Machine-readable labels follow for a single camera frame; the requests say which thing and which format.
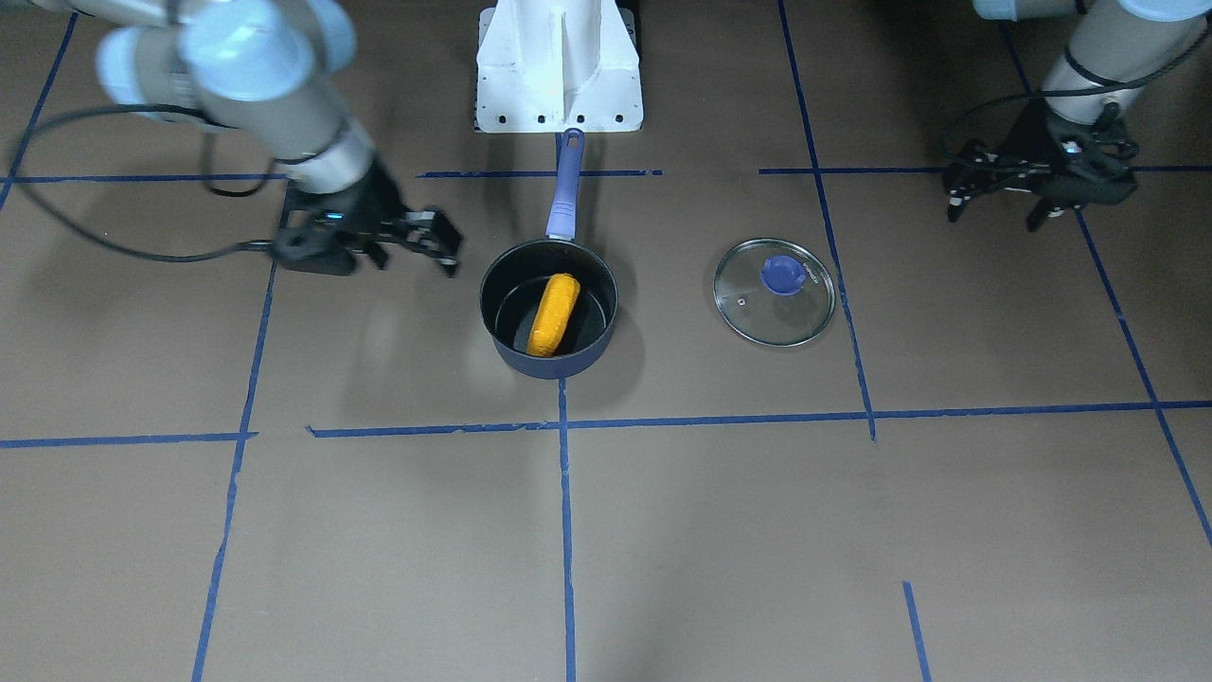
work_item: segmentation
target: pot lid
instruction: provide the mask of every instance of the pot lid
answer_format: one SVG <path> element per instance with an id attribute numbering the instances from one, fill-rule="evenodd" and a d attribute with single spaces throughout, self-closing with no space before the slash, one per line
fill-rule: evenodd
<path id="1" fill-rule="evenodd" d="M 750 239 L 715 268 L 715 305 L 737 333 L 766 346 L 797 346 L 829 325 L 833 277 L 807 248 L 783 239 Z"/>

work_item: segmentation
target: purple handle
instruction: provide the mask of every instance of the purple handle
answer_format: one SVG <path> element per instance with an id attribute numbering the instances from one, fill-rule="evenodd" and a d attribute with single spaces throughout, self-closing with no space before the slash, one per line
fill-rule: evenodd
<path id="1" fill-rule="evenodd" d="M 547 235 L 553 239 L 577 237 L 577 188 L 581 184 L 581 157 L 585 151 L 585 133 L 570 127 L 560 138 L 560 160 L 555 168 L 555 197 L 547 218 Z"/>

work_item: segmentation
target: black cable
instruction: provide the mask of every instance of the black cable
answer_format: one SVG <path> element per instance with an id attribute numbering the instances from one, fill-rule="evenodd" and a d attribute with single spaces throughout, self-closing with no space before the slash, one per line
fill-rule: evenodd
<path id="1" fill-rule="evenodd" d="M 1208 34 L 1212 34 L 1212 13 L 1205 15 L 1204 33 L 1195 39 L 1194 42 L 1180 55 L 1170 61 L 1170 63 L 1157 68 L 1153 73 L 1145 74 L 1138 79 L 1130 80 L 1127 82 L 1117 82 L 1115 85 L 1103 85 L 1099 87 L 1084 87 L 1080 90 L 1041 90 L 1039 92 L 1021 92 L 1018 94 L 1007 94 L 1005 97 L 997 97 L 996 99 L 990 99 L 983 104 L 977 104 L 976 107 L 968 109 L 967 111 L 960 114 L 955 120 L 947 124 L 943 132 L 938 137 L 938 148 L 943 153 L 943 157 L 947 160 L 959 164 L 965 167 L 993 172 L 993 173 L 1006 173 L 1006 174 L 1039 174 L 1051 172 L 1048 168 L 1039 167 L 996 167 L 991 164 L 978 164 L 971 159 L 965 159 L 957 154 L 953 154 L 950 149 L 947 148 L 947 138 L 950 137 L 951 132 L 962 122 L 968 121 L 977 114 L 984 113 L 989 109 L 1001 107 L 1002 104 L 1010 104 L 1012 102 L 1023 102 L 1027 99 L 1044 99 L 1047 97 L 1086 97 L 1090 94 L 1105 94 L 1108 92 L 1119 92 L 1120 90 L 1137 90 L 1149 85 L 1150 82 L 1157 80 L 1159 78 L 1168 74 L 1170 71 L 1177 69 L 1183 62 L 1191 58 L 1191 55 L 1208 39 Z"/>
<path id="2" fill-rule="evenodd" d="M 269 166 L 265 167 L 265 172 L 262 173 L 261 180 L 248 189 L 222 189 L 216 187 L 211 180 L 211 176 L 215 174 L 215 143 L 218 138 L 217 133 L 207 132 L 202 136 L 202 156 L 199 161 L 200 172 L 202 174 L 202 187 L 206 188 L 211 194 L 217 194 L 219 196 L 228 196 L 230 199 L 244 199 L 245 196 L 252 196 L 257 191 L 261 191 L 265 184 L 269 183 L 269 173 L 274 172 L 274 166 L 278 164 L 276 160 L 269 159 Z"/>
<path id="3" fill-rule="evenodd" d="M 25 151 L 28 151 L 29 147 L 33 145 L 34 139 L 36 139 L 38 137 L 40 137 L 46 132 L 50 132 L 51 130 L 64 126 L 69 122 L 75 122 L 96 116 L 107 116 L 114 114 L 137 114 L 137 113 L 179 114 L 199 119 L 211 125 L 219 125 L 210 120 L 206 116 L 206 114 L 201 110 L 189 109 L 185 107 L 176 107 L 172 104 L 115 104 L 107 107 L 92 107 L 87 109 L 80 109 L 76 111 L 69 111 L 67 114 L 56 116 L 46 122 L 39 124 L 36 127 L 34 127 L 34 130 L 30 131 L 28 139 L 24 141 Z M 29 200 L 36 204 L 38 207 L 42 208 L 51 217 L 63 223 L 64 227 L 76 233 L 78 235 L 87 239 L 88 241 L 92 241 L 98 246 L 109 248 L 110 251 L 116 251 L 126 256 L 132 256 L 136 258 L 143 258 L 147 260 L 155 260 L 161 263 L 196 263 L 201 260 L 215 259 L 222 256 L 228 256 L 231 253 L 239 253 L 241 251 L 264 252 L 268 251 L 269 246 L 273 243 L 273 241 L 268 239 L 256 239 L 251 241 L 239 241 L 236 243 L 231 243 L 230 246 L 225 246 L 223 248 L 218 248 L 215 251 L 207 251 L 204 253 L 191 253 L 188 256 L 170 256 L 165 253 L 153 253 L 150 251 L 141 251 L 138 248 L 131 248 L 128 246 L 122 246 L 121 243 L 115 243 L 114 241 L 110 241 L 104 236 L 101 236 L 97 233 L 87 229 L 86 227 L 76 223 L 74 219 L 72 219 L 62 211 L 52 206 L 50 201 L 42 197 L 42 195 L 34 189 L 35 183 L 23 182 L 28 179 L 28 177 L 22 176 L 19 173 L 21 164 L 24 161 L 22 153 L 22 144 L 23 144 L 22 141 L 17 141 L 17 143 L 13 144 L 12 147 L 12 153 L 10 154 L 13 164 L 12 166 L 13 184 L 16 184 L 22 191 L 24 191 L 25 195 L 29 196 Z"/>

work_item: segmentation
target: lid rim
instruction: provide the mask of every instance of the lid rim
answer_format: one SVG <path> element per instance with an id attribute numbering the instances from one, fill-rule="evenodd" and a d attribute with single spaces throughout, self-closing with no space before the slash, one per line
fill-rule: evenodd
<path id="1" fill-rule="evenodd" d="M 721 274 L 736 256 L 750 248 L 755 248 L 758 246 L 773 246 L 778 248 L 785 248 L 795 253 L 797 257 L 810 260 L 812 264 L 817 267 L 818 271 L 821 273 L 823 283 L 825 286 L 825 291 L 828 291 L 829 309 L 825 310 L 825 314 L 822 316 L 821 321 L 817 325 L 814 325 L 811 329 L 808 329 L 808 332 L 800 339 L 789 340 L 789 343 L 772 343 L 772 340 L 756 338 L 753 333 L 741 328 L 741 326 L 734 323 L 733 320 L 728 316 L 727 310 L 725 309 L 722 296 L 720 292 Z M 724 317 L 725 323 L 727 323 L 741 337 L 753 340 L 754 344 L 759 344 L 761 346 L 770 346 L 774 349 L 791 349 L 795 346 L 802 346 L 805 344 L 808 344 L 810 340 L 813 340 L 824 332 L 824 329 L 829 326 L 829 322 L 833 321 L 834 313 L 837 309 L 837 291 L 836 287 L 834 286 L 833 275 L 829 274 L 829 269 L 824 265 L 823 262 L 821 262 L 821 258 L 818 258 L 816 254 L 813 254 L 804 246 L 800 246 L 799 243 L 788 241 L 785 239 L 777 239 L 773 236 L 760 236 L 755 239 L 749 239 L 742 241 L 741 243 L 737 243 L 732 248 L 728 248 L 728 251 L 725 252 L 724 257 L 720 258 L 720 263 L 715 267 L 715 276 L 713 277 L 711 287 L 715 298 L 715 306 L 720 311 L 720 316 Z"/>

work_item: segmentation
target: lid knob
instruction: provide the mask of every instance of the lid knob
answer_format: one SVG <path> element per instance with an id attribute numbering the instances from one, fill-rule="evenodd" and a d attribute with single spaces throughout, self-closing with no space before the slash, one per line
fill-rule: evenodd
<path id="1" fill-rule="evenodd" d="M 807 277 L 804 263 L 783 253 L 766 258 L 766 264 L 761 268 L 761 282 L 771 293 L 779 296 L 799 293 Z"/>

